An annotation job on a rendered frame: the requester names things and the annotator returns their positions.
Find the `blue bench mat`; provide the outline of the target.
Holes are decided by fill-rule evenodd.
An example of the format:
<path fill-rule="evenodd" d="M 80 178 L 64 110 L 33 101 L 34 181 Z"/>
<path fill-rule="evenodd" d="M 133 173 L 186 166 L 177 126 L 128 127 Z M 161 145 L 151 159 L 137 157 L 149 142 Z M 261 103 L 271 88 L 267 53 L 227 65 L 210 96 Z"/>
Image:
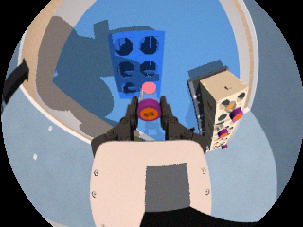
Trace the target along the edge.
<path fill-rule="evenodd" d="M 69 34 L 52 82 L 116 126 L 132 100 L 120 99 L 108 35 L 137 30 L 166 31 L 160 96 L 179 123 L 200 134 L 187 82 L 225 66 L 240 78 L 235 35 L 219 0 L 97 0 Z"/>

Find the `blue tube rack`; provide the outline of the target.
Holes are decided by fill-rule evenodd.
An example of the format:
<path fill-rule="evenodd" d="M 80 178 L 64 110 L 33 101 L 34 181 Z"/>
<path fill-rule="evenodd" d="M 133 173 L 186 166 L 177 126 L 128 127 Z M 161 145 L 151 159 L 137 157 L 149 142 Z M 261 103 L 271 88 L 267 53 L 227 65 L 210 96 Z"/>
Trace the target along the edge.
<path fill-rule="evenodd" d="M 108 35 L 108 42 L 120 99 L 133 96 L 140 98 L 141 86 L 145 82 L 153 82 L 156 85 L 158 98 L 160 98 L 165 31 L 119 32 Z"/>

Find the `orange tube with purple cap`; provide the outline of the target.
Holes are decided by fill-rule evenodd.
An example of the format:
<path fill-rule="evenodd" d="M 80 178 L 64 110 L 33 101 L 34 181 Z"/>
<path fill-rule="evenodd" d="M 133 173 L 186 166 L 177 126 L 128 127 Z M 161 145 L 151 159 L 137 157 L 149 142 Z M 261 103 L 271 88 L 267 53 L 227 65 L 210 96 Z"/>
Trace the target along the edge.
<path fill-rule="evenodd" d="M 227 112 L 233 122 L 239 120 L 243 115 L 243 111 L 235 103 L 227 108 Z"/>

